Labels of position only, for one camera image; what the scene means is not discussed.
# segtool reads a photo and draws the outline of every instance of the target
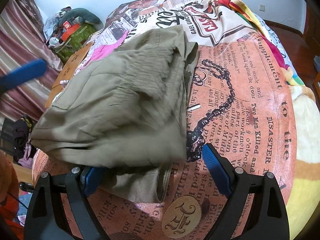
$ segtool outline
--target metal screw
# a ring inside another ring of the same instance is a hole
[[[238,174],[242,174],[242,173],[243,173],[243,169],[240,168],[240,167],[236,167],[236,168],[235,168],[235,171],[236,171],[236,173],[238,173]]]
[[[71,172],[74,173],[74,174],[78,173],[79,171],[80,171],[80,168],[79,168],[79,167],[74,167],[74,168],[71,170]]]
[[[47,173],[46,171],[41,173],[41,178],[46,178],[49,175],[49,173]]]
[[[275,177],[272,172],[267,172],[267,176],[270,179],[273,179]]]

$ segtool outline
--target folded khaki cloth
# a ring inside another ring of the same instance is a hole
[[[154,29],[76,75],[34,128],[32,144],[65,162],[111,168],[101,187],[164,200],[186,156],[186,104],[197,44],[178,25]]]

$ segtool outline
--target pink cloth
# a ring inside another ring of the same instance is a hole
[[[89,62],[87,63],[87,65],[95,60],[100,60],[106,56],[108,56],[109,54],[111,54],[111,52],[114,51],[114,49],[118,48],[122,42],[124,42],[125,38],[127,37],[129,31],[126,31],[123,36],[114,44],[111,45],[101,45],[100,47],[98,47],[97,49],[94,50]]]

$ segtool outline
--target wooden floor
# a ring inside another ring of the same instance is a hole
[[[317,71],[313,66],[315,54],[312,53],[306,42],[298,34],[277,27],[270,28],[278,35],[298,76],[307,87],[314,90],[312,84],[317,75]]]

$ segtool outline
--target blue gripper pad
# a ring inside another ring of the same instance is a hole
[[[85,178],[85,187],[83,190],[83,194],[88,197],[89,195],[96,192],[99,187],[103,175],[108,168],[91,168],[89,173]]]
[[[0,84],[10,90],[33,78],[42,76],[46,70],[47,63],[43,59],[35,59],[1,77]]]
[[[229,198],[232,194],[229,176],[207,145],[202,147],[202,158],[220,194]]]

